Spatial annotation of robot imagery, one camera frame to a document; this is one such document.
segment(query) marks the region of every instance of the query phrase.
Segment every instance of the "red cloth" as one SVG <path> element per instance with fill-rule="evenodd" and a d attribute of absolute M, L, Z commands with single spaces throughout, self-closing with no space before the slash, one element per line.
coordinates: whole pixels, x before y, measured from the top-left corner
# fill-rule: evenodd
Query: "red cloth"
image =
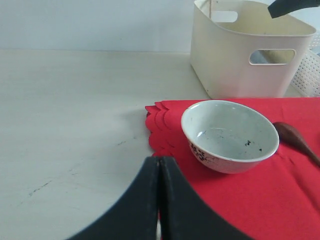
<path fill-rule="evenodd" d="M 295 126 L 320 155 L 320 98 L 230 101 L 257 110 L 271 122 Z M 222 174 L 205 167 L 189 149 L 180 122 L 185 109 L 196 102 L 199 100 L 161 101 L 145 107 L 154 155 L 173 156 L 200 197 L 252 238 L 320 239 L 320 167 L 285 145 L 245 173 Z"/>

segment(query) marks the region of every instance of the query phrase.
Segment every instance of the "white table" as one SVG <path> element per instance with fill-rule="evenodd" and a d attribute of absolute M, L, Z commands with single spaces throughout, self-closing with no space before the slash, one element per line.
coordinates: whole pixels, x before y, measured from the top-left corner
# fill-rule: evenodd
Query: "white table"
<path fill-rule="evenodd" d="M 62 240 L 86 227 L 152 154 L 145 105 L 208 98 L 188 54 L 0 56 L 0 240 Z"/>

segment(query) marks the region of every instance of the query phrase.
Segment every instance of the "wooden spoon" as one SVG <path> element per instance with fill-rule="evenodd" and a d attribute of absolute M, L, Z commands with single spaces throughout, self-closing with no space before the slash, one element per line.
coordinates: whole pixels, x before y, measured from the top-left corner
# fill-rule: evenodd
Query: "wooden spoon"
<path fill-rule="evenodd" d="M 275 122 L 280 141 L 307 155 L 320 167 L 320 158 L 311 150 L 298 130 L 284 122 Z"/>

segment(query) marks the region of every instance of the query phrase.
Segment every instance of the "white mesh basket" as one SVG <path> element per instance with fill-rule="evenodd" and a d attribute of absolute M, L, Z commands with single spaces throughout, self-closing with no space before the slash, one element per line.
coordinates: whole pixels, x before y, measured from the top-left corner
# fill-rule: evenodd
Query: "white mesh basket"
<path fill-rule="evenodd" d="M 311 50 L 315 48 L 320 48 L 319 30 L 314 35 L 291 82 L 291 85 L 305 97 L 320 97 L 320 56 Z"/>

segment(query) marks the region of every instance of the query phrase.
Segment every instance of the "white bowl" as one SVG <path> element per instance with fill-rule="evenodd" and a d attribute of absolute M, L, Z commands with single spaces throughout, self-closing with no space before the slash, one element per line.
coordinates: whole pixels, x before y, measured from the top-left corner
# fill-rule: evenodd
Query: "white bowl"
<path fill-rule="evenodd" d="M 245 172 L 279 147 L 277 130 L 266 117 L 231 101 L 198 102 L 183 113 L 181 125 L 194 156 L 221 173 Z"/>

